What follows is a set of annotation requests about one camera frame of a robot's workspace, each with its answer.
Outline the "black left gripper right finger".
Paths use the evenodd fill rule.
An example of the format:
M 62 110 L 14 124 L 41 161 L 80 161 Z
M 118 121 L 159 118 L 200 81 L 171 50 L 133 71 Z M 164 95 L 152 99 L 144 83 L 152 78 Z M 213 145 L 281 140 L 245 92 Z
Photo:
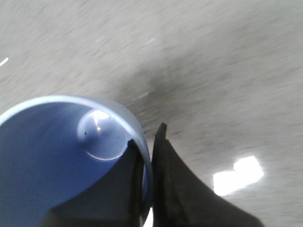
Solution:
M 155 227 L 262 227 L 257 217 L 216 195 L 184 163 L 162 123 L 153 145 Z

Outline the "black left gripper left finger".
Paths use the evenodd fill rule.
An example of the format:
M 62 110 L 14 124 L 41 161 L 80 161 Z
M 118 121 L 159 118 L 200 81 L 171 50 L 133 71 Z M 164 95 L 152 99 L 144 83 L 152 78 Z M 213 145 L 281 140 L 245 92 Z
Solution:
M 41 227 L 139 227 L 143 159 L 133 140 L 117 163 L 90 188 L 52 208 Z

